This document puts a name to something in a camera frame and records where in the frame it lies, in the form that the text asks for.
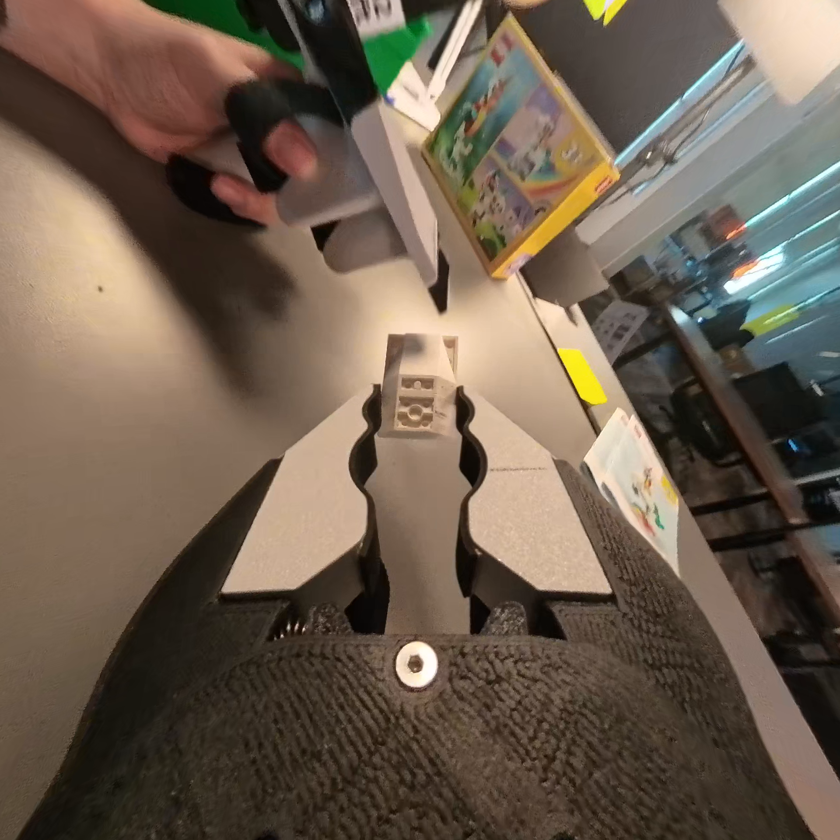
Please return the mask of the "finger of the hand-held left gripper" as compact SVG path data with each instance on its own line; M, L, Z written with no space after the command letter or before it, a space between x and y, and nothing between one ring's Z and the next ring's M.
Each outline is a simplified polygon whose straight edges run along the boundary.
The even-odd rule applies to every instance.
M375 101L354 117L354 141L436 310L448 309L449 266L438 219L410 155L397 116Z
M334 272L354 272L407 257L388 213L362 213L314 226L313 239Z

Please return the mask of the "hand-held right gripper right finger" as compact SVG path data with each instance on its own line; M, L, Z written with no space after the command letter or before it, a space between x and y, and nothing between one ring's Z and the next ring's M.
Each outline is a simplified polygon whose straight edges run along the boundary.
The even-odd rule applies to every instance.
M458 585L469 630L519 605L525 632L560 634L551 605L606 606L613 588L582 518L579 474L476 392L456 394L458 467L469 483L460 504Z

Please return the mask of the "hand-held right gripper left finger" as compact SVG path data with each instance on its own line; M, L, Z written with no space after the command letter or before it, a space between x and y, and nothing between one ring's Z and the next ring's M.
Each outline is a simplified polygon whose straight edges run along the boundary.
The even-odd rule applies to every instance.
M299 617L333 604L349 618L386 618L387 571L375 502L382 388L354 395L279 459L238 548L225 602L288 601Z

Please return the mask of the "white lego assembly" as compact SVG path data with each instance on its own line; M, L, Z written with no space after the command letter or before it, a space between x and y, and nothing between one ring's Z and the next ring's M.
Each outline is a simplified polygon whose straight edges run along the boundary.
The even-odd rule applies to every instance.
M388 336L381 384L381 437L440 438L456 430L455 335Z

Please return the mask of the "lego instruction booklet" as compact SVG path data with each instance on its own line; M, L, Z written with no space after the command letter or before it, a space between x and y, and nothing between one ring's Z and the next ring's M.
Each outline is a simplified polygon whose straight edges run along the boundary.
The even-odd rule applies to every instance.
M636 415L618 408L583 460L602 496L679 572L679 498Z

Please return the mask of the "colourful lego set box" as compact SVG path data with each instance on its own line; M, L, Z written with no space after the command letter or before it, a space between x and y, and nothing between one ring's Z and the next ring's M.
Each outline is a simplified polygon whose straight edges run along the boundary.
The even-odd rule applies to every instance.
M519 272L620 179L612 147L512 14L423 158L496 279Z

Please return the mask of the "person's left hand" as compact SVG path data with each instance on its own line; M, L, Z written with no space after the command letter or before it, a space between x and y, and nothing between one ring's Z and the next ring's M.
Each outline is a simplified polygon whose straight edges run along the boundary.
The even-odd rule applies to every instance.
M2 2L1 44L161 163L222 131L233 86L299 79L295 67L256 45L144 2Z

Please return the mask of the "green plastic bin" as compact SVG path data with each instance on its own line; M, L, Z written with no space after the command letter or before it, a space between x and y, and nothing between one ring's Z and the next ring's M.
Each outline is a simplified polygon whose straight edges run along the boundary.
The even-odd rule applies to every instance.
M238 11L235 1L146 1L148 6L165 14L210 28L257 46L273 57L302 70L298 47L277 45L266 31L252 31ZM404 28L367 39L364 52L373 78L386 94L407 61L414 58L420 45L432 34L429 16L422 16Z

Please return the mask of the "white paper card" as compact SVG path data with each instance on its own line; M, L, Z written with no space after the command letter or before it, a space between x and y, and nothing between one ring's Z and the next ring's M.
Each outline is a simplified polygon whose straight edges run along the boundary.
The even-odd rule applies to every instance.
M436 130L440 121L440 111L411 60L400 69L385 93L385 100L396 111L427 132Z

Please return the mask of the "printed paper sheet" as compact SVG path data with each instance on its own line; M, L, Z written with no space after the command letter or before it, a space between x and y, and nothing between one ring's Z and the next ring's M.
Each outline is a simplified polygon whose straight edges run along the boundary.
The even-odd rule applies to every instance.
M607 361L614 364L650 315L650 308L623 300L611 301L591 324Z

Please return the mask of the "black partition panel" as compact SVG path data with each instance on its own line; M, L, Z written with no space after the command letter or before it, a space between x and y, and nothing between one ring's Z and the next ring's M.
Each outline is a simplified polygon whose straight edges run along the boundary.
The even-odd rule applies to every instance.
M617 153L739 42L716 1L626 2L607 26L583 2L513 14Z

